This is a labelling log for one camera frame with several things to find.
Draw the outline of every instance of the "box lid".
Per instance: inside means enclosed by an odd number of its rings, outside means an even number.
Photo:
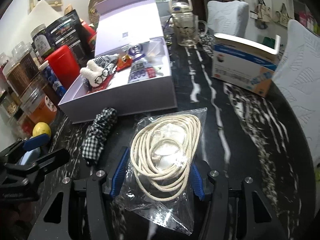
[[[163,37],[155,0],[105,0],[96,9],[100,13],[96,57],[129,43]]]
[[[274,49],[269,48],[269,47],[262,45],[260,43],[246,40],[244,38],[240,38],[240,37],[233,36],[233,35],[228,35],[228,34],[223,34],[223,33],[215,33],[214,36],[217,39],[226,40],[226,41],[233,41],[233,42],[241,43],[241,44],[253,47],[253,48],[257,48],[257,49],[260,49],[260,50],[265,51],[265,52],[272,54],[272,55],[277,55],[279,53],[279,49],[280,49],[281,37],[279,35],[276,35],[276,42],[275,42]]]

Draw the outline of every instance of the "white chair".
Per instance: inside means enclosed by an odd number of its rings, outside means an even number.
[[[249,19],[248,3],[209,1],[207,6],[209,31],[244,37]]]
[[[295,20],[272,78],[297,116],[314,166],[320,162],[320,38]]]

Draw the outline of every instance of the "white rope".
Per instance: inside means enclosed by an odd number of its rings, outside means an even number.
[[[182,143],[162,134],[161,128],[168,126],[168,124],[178,125],[183,128],[185,136]],[[183,192],[188,182],[190,165],[196,152],[200,130],[201,123],[195,115],[167,115],[155,120],[134,137],[130,151],[130,159],[137,183],[148,197],[156,201],[170,201]],[[161,138],[159,140],[153,140],[155,137],[158,138],[159,134]],[[158,163],[162,156],[155,154],[155,150],[165,143],[175,145],[179,151],[183,153],[183,157],[178,158],[170,167],[160,170],[155,167],[155,163]],[[140,182],[139,175],[141,174],[148,178],[149,182],[159,191],[172,192],[178,190],[178,192],[167,198],[153,196]],[[169,185],[158,184],[158,181],[161,183],[164,179],[174,178],[176,178],[176,181]]]

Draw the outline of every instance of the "lemon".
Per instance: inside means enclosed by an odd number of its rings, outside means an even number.
[[[43,133],[46,133],[49,136],[49,138],[51,137],[51,129],[49,125],[47,125],[45,122],[39,122],[33,128],[32,136],[35,137]]]

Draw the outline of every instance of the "red canister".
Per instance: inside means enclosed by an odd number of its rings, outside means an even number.
[[[49,61],[50,67],[66,89],[69,89],[80,75],[80,67],[67,45],[63,45],[57,49],[46,60]]]

